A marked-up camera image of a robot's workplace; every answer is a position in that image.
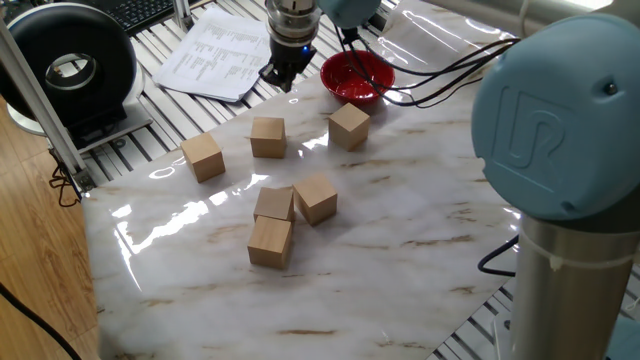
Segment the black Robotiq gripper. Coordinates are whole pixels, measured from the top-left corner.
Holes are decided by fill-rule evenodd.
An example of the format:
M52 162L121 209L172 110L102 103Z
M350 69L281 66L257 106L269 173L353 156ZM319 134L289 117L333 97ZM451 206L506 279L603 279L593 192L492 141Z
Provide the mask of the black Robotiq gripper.
M265 82L280 88L285 93L291 91L297 76L304 72L317 49L312 44L283 45L270 41L271 59L259 70L259 76Z

